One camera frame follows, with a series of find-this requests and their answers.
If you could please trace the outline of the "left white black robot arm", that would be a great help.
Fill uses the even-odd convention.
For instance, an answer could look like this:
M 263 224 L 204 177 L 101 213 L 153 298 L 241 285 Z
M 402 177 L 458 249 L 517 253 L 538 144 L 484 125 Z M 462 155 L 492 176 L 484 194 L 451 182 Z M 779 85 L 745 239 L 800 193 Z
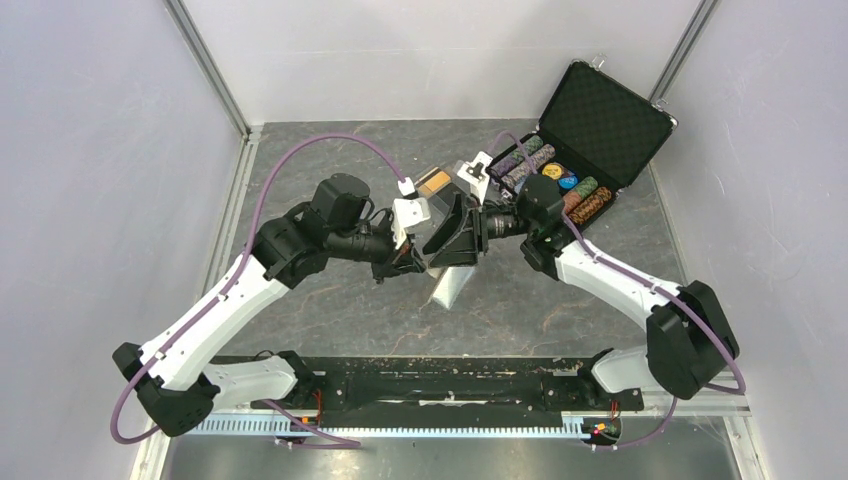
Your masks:
M 169 437 L 240 404 L 306 405 L 317 379 L 292 351 L 233 364 L 213 360 L 256 315 L 331 259 L 370 264 L 376 282 L 424 272 L 413 237 L 429 222 L 429 205 L 410 180 L 400 187 L 402 198 L 378 224 L 363 213 L 373 205 L 368 185 L 348 174 L 323 180 L 310 201 L 263 223 L 223 278 L 171 327 L 142 345 L 124 343 L 114 351 L 128 381 L 121 396 L 135 393 L 156 430 Z

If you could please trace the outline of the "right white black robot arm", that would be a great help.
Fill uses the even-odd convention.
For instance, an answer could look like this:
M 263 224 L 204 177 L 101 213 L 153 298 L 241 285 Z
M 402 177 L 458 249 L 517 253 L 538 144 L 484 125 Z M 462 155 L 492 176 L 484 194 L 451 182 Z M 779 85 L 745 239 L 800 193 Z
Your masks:
M 485 202 L 454 184 L 425 198 L 441 220 L 423 249 L 438 273 L 431 298 L 441 307 L 452 307 L 491 241 L 522 235 L 535 271 L 592 294 L 645 332 L 642 345 L 604 350 L 585 366 L 577 382 L 585 405 L 602 408 L 617 393 L 648 386 L 682 400 L 703 389 L 745 394 L 740 348 L 714 290 L 650 276 L 601 251 L 566 215 L 554 180 L 531 175 L 511 202 Z

